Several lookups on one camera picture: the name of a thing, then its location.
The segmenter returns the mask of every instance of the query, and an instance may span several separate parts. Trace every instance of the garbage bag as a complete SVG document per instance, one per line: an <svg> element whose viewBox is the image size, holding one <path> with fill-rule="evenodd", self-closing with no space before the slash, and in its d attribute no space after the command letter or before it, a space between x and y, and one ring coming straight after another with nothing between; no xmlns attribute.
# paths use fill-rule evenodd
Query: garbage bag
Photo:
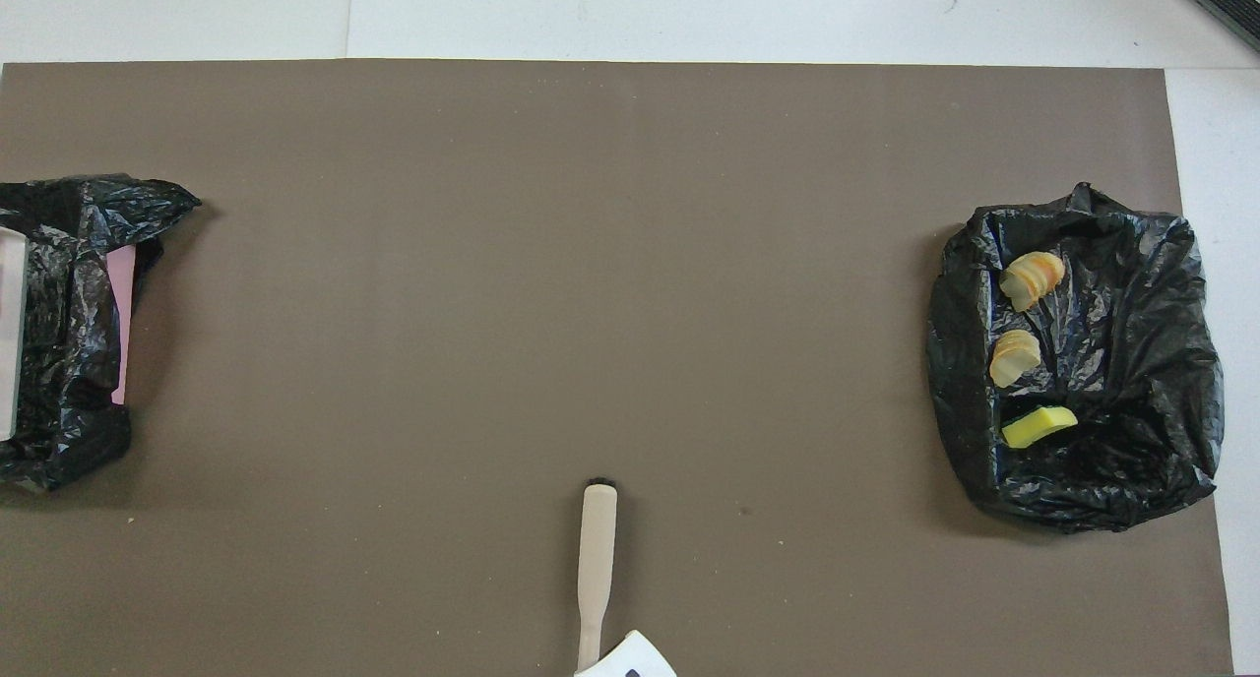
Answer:
<svg viewBox="0 0 1260 677"><path fill-rule="evenodd" d="M999 275L1031 251L1066 272L1017 313ZM1087 183L1043 205L976 209L945 245L927 337L940 437L971 502L1062 532L1119 532L1211 494L1225 429L1203 287L1184 218L1130 211ZM1016 328L1040 340L1042 364L997 388L990 350ZM1041 406L1079 425L1007 446L1002 426Z"/></svg>
<svg viewBox="0 0 1260 677"><path fill-rule="evenodd" d="M55 489L131 443L118 386L118 310L105 256L135 245L135 286L161 256L158 234L198 198L127 175L0 183L0 227L26 236L26 306L18 420L0 441L0 482Z"/></svg>

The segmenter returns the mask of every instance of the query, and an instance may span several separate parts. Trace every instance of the trash bag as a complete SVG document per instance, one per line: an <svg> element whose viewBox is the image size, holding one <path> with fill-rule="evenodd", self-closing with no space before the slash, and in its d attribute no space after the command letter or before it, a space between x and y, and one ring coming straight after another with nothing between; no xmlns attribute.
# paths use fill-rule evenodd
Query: trash bag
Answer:
<svg viewBox="0 0 1260 677"><path fill-rule="evenodd" d="M1057 255L1066 272L1016 313L999 274L1031 251ZM1042 364L999 390L990 350L1016 328L1040 340ZM941 256L927 361L941 441L984 511L1119 532L1216 488L1221 364L1182 217L1133 212L1087 183L1043 205L976 209ZM1041 406L1067 407L1079 425L1007 446L1002 426Z"/></svg>
<svg viewBox="0 0 1260 677"><path fill-rule="evenodd" d="M126 453L105 256L135 245L139 294L161 256L158 234L199 204L179 185L127 175L0 183L0 227L28 238L16 432L0 441L0 482L50 490Z"/></svg>

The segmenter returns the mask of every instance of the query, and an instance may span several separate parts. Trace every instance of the white table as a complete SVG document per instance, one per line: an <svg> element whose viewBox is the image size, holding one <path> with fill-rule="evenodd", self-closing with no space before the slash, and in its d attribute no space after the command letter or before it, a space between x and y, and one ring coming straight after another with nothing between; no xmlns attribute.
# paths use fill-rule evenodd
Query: white table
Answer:
<svg viewBox="0 0 1260 677"><path fill-rule="evenodd" d="M1191 0L0 0L0 63L457 57L1158 67L1227 385L1234 663L1260 672L1260 53Z"/></svg>

